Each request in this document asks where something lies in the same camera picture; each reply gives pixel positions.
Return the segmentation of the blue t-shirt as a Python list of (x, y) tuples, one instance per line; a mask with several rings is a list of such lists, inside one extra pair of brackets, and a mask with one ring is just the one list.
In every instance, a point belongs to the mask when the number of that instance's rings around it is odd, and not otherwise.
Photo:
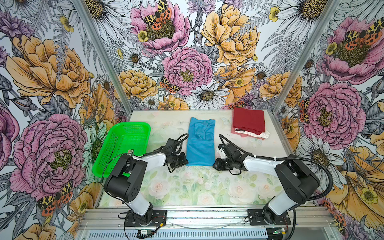
[(215, 162), (215, 120), (191, 118), (187, 142), (190, 166), (212, 166)]

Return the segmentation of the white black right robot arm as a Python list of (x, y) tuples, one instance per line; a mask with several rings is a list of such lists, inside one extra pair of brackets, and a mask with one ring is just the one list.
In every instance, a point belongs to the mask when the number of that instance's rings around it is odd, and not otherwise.
[(232, 144), (220, 144), (218, 150), (220, 157), (213, 164), (218, 171), (237, 170), (237, 175), (242, 172), (261, 172), (279, 179), (283, 190), (254, 217), (262, 224), (277, 224), (286, 211), (309, 201), (320, 186), (320, 180), (305, 164), (306, 159), (300, 160), (294, 155), (272, 158), (246, 154)]

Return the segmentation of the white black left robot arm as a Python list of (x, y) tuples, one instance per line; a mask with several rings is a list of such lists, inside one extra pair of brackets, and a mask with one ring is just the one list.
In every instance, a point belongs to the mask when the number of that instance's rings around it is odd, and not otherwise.
[(173, 173), (187, 165), (189, 162), (182, 148), (188, 136), (183, 134), (176, 140), (168, 139), (165, 146), (140, 157), (132, 151), (118, 155), (119, 159), (106, 177), (103, 188), (109, 196), (130, 208), (128, 217), (133, 222), (147, 226), (153, 221), (153, 205), (140, 193), (145, 173), (159, 167), (167, 167)]

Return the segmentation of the pink folded t-shirt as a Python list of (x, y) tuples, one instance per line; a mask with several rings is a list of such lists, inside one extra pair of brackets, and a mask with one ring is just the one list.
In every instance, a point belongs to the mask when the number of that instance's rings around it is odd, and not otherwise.
[(257, 135), (255, 133), (247, 132), (247, 131), (240, 130), (240, 129), (235, 129), (234, 127), (231, 128), (231, 133), (239, 135), (242, 138), (252, 137), (252, 138), (259, 139), (259, 140), (266, 140), (270, 136), (269, 132), (264, 132), (264, 133), (261, 133), (260, 135)]

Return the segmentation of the white folded t-shirt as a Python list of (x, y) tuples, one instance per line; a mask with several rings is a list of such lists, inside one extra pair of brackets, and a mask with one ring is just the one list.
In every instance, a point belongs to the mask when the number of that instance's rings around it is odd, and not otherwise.
[(242, 137), (253, 137), (253, 138), (262, 139), (262, 140), (268, 139), (270, 136), (269, 132), (256, 134), (256, 133), (248, 132), (241, 129), (235, 129), (234, 131), (236, 134), (240, 134)]

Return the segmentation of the dark red folded t-shirt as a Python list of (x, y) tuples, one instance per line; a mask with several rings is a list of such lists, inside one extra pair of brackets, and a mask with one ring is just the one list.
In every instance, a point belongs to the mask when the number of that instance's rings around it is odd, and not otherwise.
[(235, 130), (240, 129), (256, 135), (266, 132), (264, 111), (234, 108), (233, 113), (232, 126)]

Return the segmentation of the green plastic basket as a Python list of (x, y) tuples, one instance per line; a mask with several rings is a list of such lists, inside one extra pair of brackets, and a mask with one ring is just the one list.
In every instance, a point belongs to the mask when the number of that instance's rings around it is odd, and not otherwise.
[(119, 159), (118, 155), (125, 154), (129, 150), (133, 150), (136, 156), (145, 154), (150, 133), (151, 126), (147, 123), (133, 122), (114, 125), (109, 130), (99, 151), (93, 166), (93, 174), (99, 178), (108, 177)]

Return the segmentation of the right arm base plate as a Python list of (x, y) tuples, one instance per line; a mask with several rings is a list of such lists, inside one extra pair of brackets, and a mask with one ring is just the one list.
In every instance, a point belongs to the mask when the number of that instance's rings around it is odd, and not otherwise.
[(251, 226), (289, 226), (291, 219), (287, 211), (282, 215), (276, 215), (272, 211), (264, 209), (248, 209), (245, 222)]

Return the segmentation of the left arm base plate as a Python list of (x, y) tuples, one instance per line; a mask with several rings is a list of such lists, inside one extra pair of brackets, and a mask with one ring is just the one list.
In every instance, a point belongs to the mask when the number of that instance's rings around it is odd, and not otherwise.
[(149, 210), (144, 216), (129, 211), (123, 217), (125, 227), (158, 227), (166, 218), (167, 210)]

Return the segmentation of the aluminium front base frame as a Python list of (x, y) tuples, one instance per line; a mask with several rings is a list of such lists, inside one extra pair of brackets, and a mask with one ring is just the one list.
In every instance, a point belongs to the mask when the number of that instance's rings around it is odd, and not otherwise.
[(160, 207), (166, 222), (158, 227), (125, 227), (128, 208), (98, 208), (87, 211), (78, 240), (135, 240), (138, 230), (156, 231), (152, 240), (341, 240), (343, 237), (324, 207), (301, 206), (288, 212), (289, 226), (251, 226), (245, 222), (252, 206)]

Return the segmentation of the aluminium left corner post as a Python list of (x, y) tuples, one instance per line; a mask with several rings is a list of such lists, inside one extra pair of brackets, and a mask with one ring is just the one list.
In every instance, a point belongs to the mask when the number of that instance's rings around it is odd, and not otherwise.
[(114, 68), (114, 65), (111, 62), (111, 59), (108, 55), (108, 52), (104, 46), (103, 40), (101, 36), (99, 35), (99, 29), (94, 24), (94, 21), (92, 19), (92, 16), (87, 8), (87, 5), (85, 1), (75, 1), (74, 2), (75, 9), (77, 10), (80, 19), (82, 23), (84, 24), (87, 35), (89, 36), (90, 40), (93, 42), (95, 49), (104, 64), (104, 67), (106, 68), (106, 71), (117, 91), (117, 94), (122, 102), (122, 105), (127, 113), (127, 119), (130, 120), (133, 108), (126, 96), (126, 93), (122, 87), (122, 84), (118, 78), (118, 74)]

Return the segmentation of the aluminium corner post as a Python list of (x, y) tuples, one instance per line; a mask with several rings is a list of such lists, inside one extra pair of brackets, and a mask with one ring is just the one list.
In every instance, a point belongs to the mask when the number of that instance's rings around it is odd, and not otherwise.
[(106, 68), (106, 71), (117, 91), (117, 94), (122, 102), (122, 105), (127, 113), (127, 119), (130, 120), (133, 108), (126, 96), (126, 93), (122, 87), (122, 84), (118, 78), (118, 74), (114, 68), (114, 65), (111, 62), (111, 59), (108, 55), (108, 52), (104, 46), (103, 40), (101, 36), (99, 35), (99, 29), (94, 24), (94, 21), (92, 19), (92, 16), (87, 8), (87, 5), (85, 1), (75, 1), (74, 2), (75, 9), (77, 10), (80, 19), (82, 23), (84, 24), (87, 35), (89, 36), (90, 40), (93, 42), (95, 49), (104, 64), (104, 67)]
[(339, 4), (339, 1), (327, 2), (323, 13), (320, 15), (319, 21), (315, 25), (313, 33), (309, 35), (308, 41), (304, 45), (304, 48), (300, 53), (297, 62), (295, 63), (292, 71), (290, 72), (290, 75), (286, 81), (285, 86), (282, 88), (282, 91), (279, 93), (279, 96), (272, 107), (272, 113), (275, 114), (279, 110), (280, 106), (282, 105), (282, 103), (285, 101), (286, 97), (290, 93), (291, 88), (296, 82), (296, 79), (298, 78), (301, 72), (301, 69), (305, 64), (305, 61), (307, 59), (307, 54), (315, 47), (316, 42), (319, 40), (322, 32), (324, 31), (324, 29), (327, 28), (329, 21), (332, 15), (334, 14), (338, 4)]

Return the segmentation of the aluminium right corner post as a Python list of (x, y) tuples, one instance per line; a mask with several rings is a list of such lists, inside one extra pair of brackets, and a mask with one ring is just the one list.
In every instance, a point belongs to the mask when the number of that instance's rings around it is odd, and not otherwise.
[(323, 13), (320, 15), (319, 21), (315, 25), (313, 33), (309, 35), (308, 41), (304, 45), (304, 48), (300, 53), (297, 62), (295, 63), (292, 71), (290, 72), (290, 75), (286, 81), (285, 86), (282, 88), (282, 91), (279, 93), (279, 96), (272, 107), (272, 113), (275, 114), (279, 110), (280, 106), (282, 105), (282, 103), (285, 101), (286, 97), (290, 93), (291, 88), (296, 82), (296, 79), (298, 78), (301, 72), (301, 69), (305, 64), (305, 61), (307, 59), (307, 54), (315, 47), (316, 42), (319, 40), (322, 32), (324, 31), (324, 29), (327, 28), (329, 21), (332, 15), (334, 14), (338, 4), (339, 4), (339, 1), (327, 2)]

